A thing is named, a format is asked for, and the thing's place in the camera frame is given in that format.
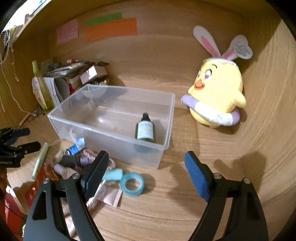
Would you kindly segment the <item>pale green lip balm stick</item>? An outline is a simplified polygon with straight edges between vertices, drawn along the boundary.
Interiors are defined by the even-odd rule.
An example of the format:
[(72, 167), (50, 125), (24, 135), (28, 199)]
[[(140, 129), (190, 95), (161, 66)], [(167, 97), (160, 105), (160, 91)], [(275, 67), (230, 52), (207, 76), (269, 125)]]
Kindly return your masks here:
[(37, 178), (37, 174), (39, 173), (39, 170), (41, 168), (41, 166), (43, 165), (44, 162), (44, 158), (48, 152), (49, 149), (49, 144), (48, 143), (44, 143), (43, 147), (41, 148), (41, 151), (39, 153), (39, 156), (37, 158), (33, 173), (32, 173), (32, 179), (36, 180)]

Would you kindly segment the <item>dark purple cosmetic tube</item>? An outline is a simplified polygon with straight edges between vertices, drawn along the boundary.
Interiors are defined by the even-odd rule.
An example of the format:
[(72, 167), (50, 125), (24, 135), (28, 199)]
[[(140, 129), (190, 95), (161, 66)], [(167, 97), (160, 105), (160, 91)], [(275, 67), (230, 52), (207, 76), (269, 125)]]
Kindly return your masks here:
[(84, 155), (65, 155), (60, 163), (62, 166), (69, 168), (85, 167), (89, 164), (89, 160)]

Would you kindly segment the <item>blue small box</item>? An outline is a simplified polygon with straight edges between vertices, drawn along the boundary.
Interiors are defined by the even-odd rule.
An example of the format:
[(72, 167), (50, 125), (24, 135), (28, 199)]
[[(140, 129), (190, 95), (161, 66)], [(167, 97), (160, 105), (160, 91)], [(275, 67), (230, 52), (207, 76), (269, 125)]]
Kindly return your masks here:
[(85, 147), (85, 141), (84, 138), (78, 138), (75, 141), (75, 144), (66, 149), (66, 154), (67, 155), (75, 155), (78, 152), (80, 152), (82, 149)]

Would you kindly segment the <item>pink sachet packet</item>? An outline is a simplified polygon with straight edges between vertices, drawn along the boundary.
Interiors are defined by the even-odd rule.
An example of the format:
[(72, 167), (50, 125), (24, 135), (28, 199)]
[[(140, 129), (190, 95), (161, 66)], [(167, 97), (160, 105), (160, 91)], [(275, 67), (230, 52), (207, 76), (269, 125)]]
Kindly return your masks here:
[(89, 210), (92, 210), (100, 201), (111, 207), (117, 208), (122, 193), (123, 191), (121, 189), (116, 189), (111, 186), (108, 186), (106, 185), (106, 181), (102, 180), (102, 182), (99, 184), (98, 189), (95, 192), (95, 195), (87, 201), (86, 205)]

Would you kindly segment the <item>mint green oval case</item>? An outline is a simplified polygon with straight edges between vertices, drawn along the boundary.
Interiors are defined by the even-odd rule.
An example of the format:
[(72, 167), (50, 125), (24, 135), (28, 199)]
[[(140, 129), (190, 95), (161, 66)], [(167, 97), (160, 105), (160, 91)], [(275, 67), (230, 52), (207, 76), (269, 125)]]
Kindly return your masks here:
[(103, 180), (106, 181), (120, 181), (123, 177), (123, 170), (121, 168), (107, 169)]

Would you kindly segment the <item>teal tape roll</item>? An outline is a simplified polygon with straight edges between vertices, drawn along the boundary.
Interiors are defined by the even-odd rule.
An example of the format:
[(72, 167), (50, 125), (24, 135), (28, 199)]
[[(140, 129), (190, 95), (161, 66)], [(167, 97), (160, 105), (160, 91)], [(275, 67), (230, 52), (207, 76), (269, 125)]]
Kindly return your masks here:
[(134, 172), (125, 173), (120, 180), (120, 188), (128, 196), (139, 196), (144, 191), (144, 178)]

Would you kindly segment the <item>dark green dropper bottle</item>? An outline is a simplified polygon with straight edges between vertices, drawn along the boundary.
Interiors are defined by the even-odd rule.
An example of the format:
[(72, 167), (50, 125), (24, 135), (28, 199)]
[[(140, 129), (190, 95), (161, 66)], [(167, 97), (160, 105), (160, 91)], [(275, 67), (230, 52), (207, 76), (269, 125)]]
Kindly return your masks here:
[(135, 138), (137, 140), (156, 143), (155, 125), (148, 113), (143, 113), (140, 121), (135, 126)]

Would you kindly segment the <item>red packet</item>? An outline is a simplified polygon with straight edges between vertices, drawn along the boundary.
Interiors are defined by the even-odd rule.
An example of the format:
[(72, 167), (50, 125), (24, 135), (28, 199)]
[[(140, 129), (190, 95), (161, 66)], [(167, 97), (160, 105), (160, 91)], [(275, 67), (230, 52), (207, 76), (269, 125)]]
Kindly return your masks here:
[(36, 177), (34, 183), (29, 187), (27, 192), (25, 193), (25, 200), (28, 207), (31, 207), (34, 197), (36, 196), (40, 185), (43, 183), (45, 178), (50, 178), (53, 181), (58, 181), (59, 177), (54, 172), (50, 163), (44, 163)]

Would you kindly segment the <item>white pink cream tube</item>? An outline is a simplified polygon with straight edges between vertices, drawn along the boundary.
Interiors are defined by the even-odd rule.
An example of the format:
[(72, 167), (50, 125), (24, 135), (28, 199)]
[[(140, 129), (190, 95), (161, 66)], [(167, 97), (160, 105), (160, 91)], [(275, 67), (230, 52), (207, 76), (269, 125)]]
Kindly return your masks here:
[(68, 179), (69, 177), (71, 177), (73, 174), (76, 173), (75, 170), (68, 167), (63, 167), (60, 164), (56, 164), (53, 169), (55, 173), (61, 176), (64, 180)]

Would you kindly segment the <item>white paper box stack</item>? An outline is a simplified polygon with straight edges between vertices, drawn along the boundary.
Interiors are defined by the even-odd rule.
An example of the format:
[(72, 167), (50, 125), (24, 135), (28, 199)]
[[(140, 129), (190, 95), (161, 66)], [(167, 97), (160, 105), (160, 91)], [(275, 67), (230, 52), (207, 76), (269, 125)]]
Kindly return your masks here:
[[(48, 87), (54, 107), (59, 106), (60, 103), (62, 103), (65, 99), (67, 99), (70, 96), (69, 85), (65, 79), (44, 77), (44, 81)], [(44, 109), (45, 105), (43, 104), (40, 93), (38, 91), (36, 77), (32, 79), (32, 89), (33, 94), (35, 95), (39, 105), (42, 109)]]

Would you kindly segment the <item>small white pink box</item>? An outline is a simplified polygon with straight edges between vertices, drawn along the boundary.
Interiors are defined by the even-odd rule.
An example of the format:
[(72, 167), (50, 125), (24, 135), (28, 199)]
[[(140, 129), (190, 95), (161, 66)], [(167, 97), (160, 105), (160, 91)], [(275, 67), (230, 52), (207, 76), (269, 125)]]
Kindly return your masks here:
[(86, 84), (96, 78), (106, 76), (108, 73), (106, 71), (106, 68), (104, 66), (97, 66), (94, 65), (87, 69), (81, 76), (81, 82), (82, 84)]

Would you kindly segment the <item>clear plastic storage bin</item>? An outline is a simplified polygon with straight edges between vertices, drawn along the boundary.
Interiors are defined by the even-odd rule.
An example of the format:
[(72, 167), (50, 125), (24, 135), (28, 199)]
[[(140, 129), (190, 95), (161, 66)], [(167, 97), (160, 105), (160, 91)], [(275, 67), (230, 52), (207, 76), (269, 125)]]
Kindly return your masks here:
[[(169, 148), (175, 94), (122, 86), (85, 85), (60, 103), (48, 118), (59, 138), (106, 151), (110, 157), (158, 168)], [(156, 142), (135, 137), (143, 113), (155, 125)]]

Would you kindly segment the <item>pink sticky note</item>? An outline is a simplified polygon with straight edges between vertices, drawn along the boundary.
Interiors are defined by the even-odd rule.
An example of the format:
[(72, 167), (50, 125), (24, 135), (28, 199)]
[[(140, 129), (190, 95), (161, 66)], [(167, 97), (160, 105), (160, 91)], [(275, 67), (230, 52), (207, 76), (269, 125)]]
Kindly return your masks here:
[(57, 45), (68, 42), (79, 36), (78, 33), (78, 20), (71, 20), (56, 30), (57, 34)]

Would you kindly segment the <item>orange sticky note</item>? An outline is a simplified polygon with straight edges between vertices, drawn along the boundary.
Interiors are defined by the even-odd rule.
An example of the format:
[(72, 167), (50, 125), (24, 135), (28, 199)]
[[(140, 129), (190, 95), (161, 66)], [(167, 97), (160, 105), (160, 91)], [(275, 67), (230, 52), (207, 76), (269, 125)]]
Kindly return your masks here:
[(84, 29), (86, 42), (103, 40), (111, 37), (137, 35), (137, 18), (112, 20)]

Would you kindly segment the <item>green sticky note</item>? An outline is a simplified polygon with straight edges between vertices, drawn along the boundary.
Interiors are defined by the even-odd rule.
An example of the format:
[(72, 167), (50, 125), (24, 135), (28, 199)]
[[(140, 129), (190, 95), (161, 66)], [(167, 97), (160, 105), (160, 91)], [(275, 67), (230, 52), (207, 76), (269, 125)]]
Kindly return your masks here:
[(120, 20), (122, 19), (122, 13), (117, 12), (117, 13), (110, 13), (107, 15), (103, 16), (96, 16), (95, 18), (91, 18), (86, 21), (86, 26), (91, 27), (93, 25), (109, 22), (109, 21), (114, 21), (114, 20)]

